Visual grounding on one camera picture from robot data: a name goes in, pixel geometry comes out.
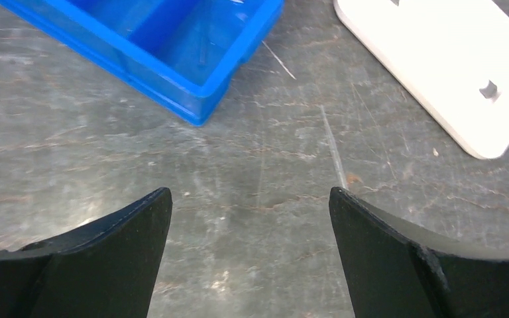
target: white board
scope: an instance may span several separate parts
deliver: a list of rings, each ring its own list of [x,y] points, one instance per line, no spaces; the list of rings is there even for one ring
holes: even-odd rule
[[[509,147],[509,18],[491,0],[335,0],[341,21],[469,154]]]

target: scratch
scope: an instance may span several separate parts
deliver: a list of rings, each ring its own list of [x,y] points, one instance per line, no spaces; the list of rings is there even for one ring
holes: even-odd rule
[[[262,110],[258,107],[258,112],[260,113],[260,124],[262,125],[262,148],[266,147],[266,139],[264,137],[264,115],[262,115]],[[256,190],[256,208],[260,209],[260,196],[262,192],[262,179],[264,178],[264,165],[266,164],[266,156],[264,155],[264,151],[260,153],[260,174],[258,175],[258,188]]]
[[[16,62],[24,65],[32,65],[34,62],[30,58],[11,56],[11,55],[0,55],[0,61],[2,62]]]
[[[401,87],[399,87],[399,93],[401,93],[401,96],[403,97],[403,100],[405,102],[407,102],[407,96],[406,96],[405,92],[403,91],[403,89]]]
[[[155,286],[153,286],[153,294],[167,293],[167,292],[175,290],[179,287],[180,287],[180,285],[175,284],[175,283],[158,282],[155,284]]]
[[[437,202],[438,200],[440,199],[440,197],[442,196],[444,190],[445,190],[445,185],[442,185],[442,188],[441,189],[437,189],[436,190],[438,191],[438,193],[436,194],[435,197],[433,197],[432,199],[430,199],[430,201],[428,201],[428,203],[426,203],[426,205],[424,205],[422,207],[422,211],[425,211],[426,209],[429,209],[430,207],[433,207]]]
[[[20,203],[20,202],[27,202],[32,199],[31,196],[28,195],[12,195],[12,196],[2,196],[0,195],[0,203]]]
[[[376,119],[374,118],[374,115],[368,108],[368,105],[362,98],[362,95],[360,95],[360,92],[358,91],[358,89],[356,89],[356,86],[354,86],[353,83],[351,83],[351,85],[352,85],[352,90],[356,93],[355,95],[358,96],[358,99],[360,99],[360,102],[362,103],[362,105],[364,105],[364,108],[368,111],[368,114],[370,114],[370,117],[372,118],[372,121],[374,122],[374,126],[376,127],[376,130],[380,137],[379,139],[380,139],[381,146],[383,148],[383,152],[385,153],[385,158],[387,159],[387,165],[389,166],[389,169],[391,170],[391,174],[393,175],[393,178],[395,180],[397,180],[397,176],[395,176],[395,171],[393,170],[393,167],[391,166],[391,159],[389,159],[389,154],[387,153],[387,147],[385,147],[385,142],[383,141],[383,136],[381,135],[380,127],[378,126]]]
[[[375,88],[377,88],[377,90],[379,90],[381,94],[383,94],[383,96],[387,97],[387,99],[389,99],[389,101],[393,103],[393,99],[391,99],[391,96],[389,96],[389,94],[387,94],[379,85],[375,85]]]
[[[326,249],[324,249],[324,250],[317,250],[317,251],[315,251],[315,252],[309,252],[309,253],[303,254],[303,255],[301,255],[300,257],[298,257],[298,258],[295,260],[295,262],[299,262],[299,261],[301,261],[301,260],[305,260],[306,258],[310,258],[310,257],[313,257],[313,256],[315,256],[315,255],[318,255],[318,254],[321,254],[321,253],[324,253],[324,252],[328,252],[328,251],[330,251],[330,250],[332,250],[332,248],[326,248]]]
[[[405,138],[405,132],[403,129],[401,129],[401,137],[403,137],[403,142],[405,143],[405,148],[407,149],[407,152],[410,152],[409,145],[407,144],[407,138]]]
[[[264,46],[268,49],[268,51],[270,51],[270,53],[272,54],[272,56],[276,59],[276,61],[278,61],[278,63],[280,63],[280,65],[284,68],[284,70],[286,70],[286,72],[294,79],[294,80],[297,80],[297,78],[290,72],[290,70],[288,70],[288,68],[286,67],[286,65],[284,65],[284,63],[282,62],[282,60],[276,55],[276,53],[274,53],[274,51],[272,51],[272,49],[268,46],[268,44],[266,43],[266,41],[262,41],[262,43],[264,44]]]
[[[61,132],[58,132],[57,134],[53,134],[52,136],[49,136],[48,138],[46,138],[46,140],[55,139],[63,134],[70,133],[72,131],[77,131],[79,129],[86,128],[86,127],[87,127],[87,125],[81,125],[81,126],[77,126],[77,127],[71,128],[71,129],[67,129],[65,131],[61,131]]]
[[[279,74],[280,72],[275,72],[275,71],[272,71],[272,70],[263,70],[263,69],[260,69],[260,68],[250,68],[250,67],[245,67],[243,68],[244,70],[249,70],[249,71],[256,71],[256,72],[262,72],[262,73],[270,73],[270,74]]]
[[[46,83],[50,84],[54,89],[60,89],[57,83],[46,72],[40,72]]]
[[[337,170],[337,175],[343,188],[348,189],[348,181],[346,180],[345,177],[346,174],[344,173],[344,169],[342,167],[341,157],[339,155],[339,150],[337,148],[337,141],[335,140],[335,136],[333,135],[333,131],[331,130],[331,125],[329,125],[329,121],[327,120],[325,106],[320,105],[319,108],[321,108],[321,114],[323,115],[323,122],[325,123],[325,130],[327,131],[327,137],[329,139],[329,148],[331,150],[331,156],[333,157],[333,162],[335,164],[335,170]]]

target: blue plastic bin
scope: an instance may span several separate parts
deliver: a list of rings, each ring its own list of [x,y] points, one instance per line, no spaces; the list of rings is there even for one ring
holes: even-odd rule
[[[284,0],[0,0],[189,123],[205,123]]]

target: gray metal table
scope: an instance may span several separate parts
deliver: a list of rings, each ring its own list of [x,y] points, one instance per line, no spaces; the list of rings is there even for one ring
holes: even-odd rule
[[[352,317],[327,209],[337,185],[509,248],[509,151],[465,154],[330,0],[288,0],[200,129],[0,7],[0,249],[166,186],[150,317]]]

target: table surface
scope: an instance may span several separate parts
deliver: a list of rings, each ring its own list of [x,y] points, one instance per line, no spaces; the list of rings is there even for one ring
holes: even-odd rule
[[[288,0],[200,129],[0,7],[0,249],[164,186],[174,211],[149,317],[353,317],[327,208],[339,185],[509,248],[509,151],[464,153],[330,0]]]

